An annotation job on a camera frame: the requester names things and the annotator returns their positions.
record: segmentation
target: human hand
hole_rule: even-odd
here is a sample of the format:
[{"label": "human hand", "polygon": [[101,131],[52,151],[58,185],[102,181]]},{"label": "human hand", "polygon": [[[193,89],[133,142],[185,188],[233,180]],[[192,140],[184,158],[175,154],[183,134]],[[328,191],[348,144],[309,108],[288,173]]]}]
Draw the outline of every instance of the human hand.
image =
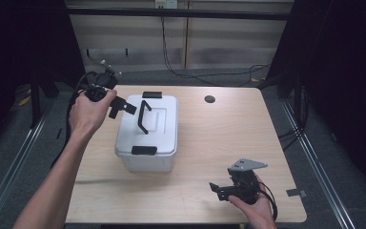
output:
[{"label": "human hand", "polygon": [[103,124],[110,104],[116,96],[116,90],[108,90],[103,99],[92,102],[85,96],[85,93],[80,93],[70,111],[71,133],[78,132],[81,135],[92,137]]},{"label": "human hand", "polygon": [[[259,186],[262,191],[266,192],[264,185],[259,184]],[[263,194],[258,194],[257,202],[253,205],[249,205],[235,196],[229,196],[228,200],[245,214],[254,229],[276,228],[270,202]]]}]

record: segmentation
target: black handle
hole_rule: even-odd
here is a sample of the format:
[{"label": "black handle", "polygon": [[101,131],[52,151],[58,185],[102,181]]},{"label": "black handle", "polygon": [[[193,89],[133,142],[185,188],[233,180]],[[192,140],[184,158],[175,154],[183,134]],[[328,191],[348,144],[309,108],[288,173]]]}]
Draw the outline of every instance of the black handle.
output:
[{"label": "black handle", "polygon": [[138,117],[138,126],[139,128],[145,133],[145,135],[148,134],[147,129],[145,129],[145,127],[142,125],[142,118],[144,117],[144,110],[145,107],[148,108],[148,110],[152,110],[152,108],[150,107],[150,104],[147,103],[147,101],[142,100],[141,102],[141,109],[139,110],[139,117]]}]

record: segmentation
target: box lid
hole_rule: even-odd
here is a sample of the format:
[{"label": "box lid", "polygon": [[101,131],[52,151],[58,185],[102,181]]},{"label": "box lid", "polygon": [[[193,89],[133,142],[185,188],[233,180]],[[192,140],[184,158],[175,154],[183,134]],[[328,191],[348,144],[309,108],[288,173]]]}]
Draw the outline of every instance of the box lid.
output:
[{"label": "box lid", "polygon": [[[149,105],[141,106],[142,101]],[[144,109],[142,126],[147,134],[138,126],[139,115],[123,113],[120,128],[115,141],[115,152],[118,155],[131,155],[132,147],[156,147],[158,156],[167,156],[176,151],[177,145],[177,99],[170,95],[162,98],[142,98],[142,95],[131,95],[127,99],[137,108]]]}]

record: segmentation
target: white box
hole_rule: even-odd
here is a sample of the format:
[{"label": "white box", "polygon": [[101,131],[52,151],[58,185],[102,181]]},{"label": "white box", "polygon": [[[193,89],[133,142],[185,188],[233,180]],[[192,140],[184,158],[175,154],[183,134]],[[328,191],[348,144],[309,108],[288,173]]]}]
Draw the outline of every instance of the white box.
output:
[{"label": "white box", "polygon": [[[147,134],[138,126],[143,100],[152,108],[142,108],[142,126],[148,131]],[[137,112],[135,115],[123,113],[115,153],[129,171],[169,172],[177,147],[177,99],[169,95],[162,98],[131,95],[127,102],[137,107]]]}]

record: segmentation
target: light wood tabletop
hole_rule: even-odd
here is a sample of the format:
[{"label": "light wood tabletop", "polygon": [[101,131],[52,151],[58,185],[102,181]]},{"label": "light wood tabletop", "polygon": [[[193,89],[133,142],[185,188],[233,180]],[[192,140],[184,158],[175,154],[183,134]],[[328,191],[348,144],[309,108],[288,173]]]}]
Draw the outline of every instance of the light wood tabletop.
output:
[{"label": "light wood tabletop", "polygon": [[[114,152],[121,116],[106,118],[84,154],[67,223],[244,223],[242,212],[219,201],[209,182],[232,186],[227,168],[240,158],[268,164],[254,170],[272,190],[277,222],[302,222],[306,213],[275,128],[258,89],[117,86],[126,98],[144,91],[178,100],[178,141],[169,173],[132,173]],[[214,103],[205,96],[212,95]]]}]

